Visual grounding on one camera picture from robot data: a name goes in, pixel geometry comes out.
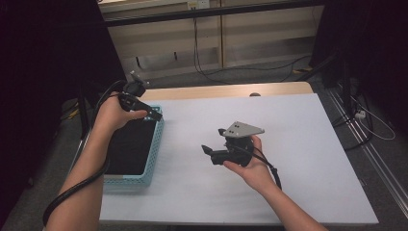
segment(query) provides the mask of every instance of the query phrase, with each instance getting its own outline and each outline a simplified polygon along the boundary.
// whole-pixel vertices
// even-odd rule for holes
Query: blue tray
[[[158,105],[151,106],[153,110],[162,114],[162,108]],[[153,139],[150,145],[150,151],[147,156],[144,172],[141,175],[110,175],[105,174],[104,183],[106,185],[141,185],[149,186],[153,177],[154,166],[156,164],[157,155],[159,152],[160,140],[162,138],[165,121],[162,118],[156,122]]]

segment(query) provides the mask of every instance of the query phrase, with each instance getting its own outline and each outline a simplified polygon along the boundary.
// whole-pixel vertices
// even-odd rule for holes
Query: white tabletop
[[[148,103],[165,118],[152,184],[105,189],[101,221],[279,224],[259,194],[201,149],[225,149],[217,129],[240,121],[266,130],[259,137],[283,191],[318,222],[378,222],[316,94]]]

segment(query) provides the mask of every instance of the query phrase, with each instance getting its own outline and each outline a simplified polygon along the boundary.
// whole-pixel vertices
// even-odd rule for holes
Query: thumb
[[[239,174],[239,176],[243,175],[243,167],[229,161],[224,161],[224,166],[228,169],[234,171],[235,173]]]
[[[128,119],[138,119],[138,118],[143,118],[147,116],[147,111],[145,110],[138,110],[135,112],[130,112],[128,114]]]

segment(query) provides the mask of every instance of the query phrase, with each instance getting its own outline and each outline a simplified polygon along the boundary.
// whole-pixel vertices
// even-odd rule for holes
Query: forearm
[[[68,174],[60,193],[89,178],[104,164],[112,133],[93,129],[74,168]],[[79,190],[51,214],[49,230],[97,230],[103,178]]]
[[[270,184],[259,193],[268,202],[288,231],[327,230],[305,213],[276,185]]]

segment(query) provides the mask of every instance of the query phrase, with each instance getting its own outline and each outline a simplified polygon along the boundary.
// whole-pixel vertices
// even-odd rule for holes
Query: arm
[[[252,140],[254,146],[262,150],[261,140],[256,136],[252,136]],[[260,160],[252,158],[247,167],[232,162],[224,162],[224,165],[236,172],[246,184],[264,197],[287,230],[326,230],[276,186],[267,165]]]
[[[60,193],[85,180],[104,164],[109,141],[114,131],[131,119],[142,118],[146,111],[127,113],[117,97],[110,97],[101,106],[89,138],[77,163]],[[46,230],[97,230],[102,203],[103,177],[69,197],[51,214]]]

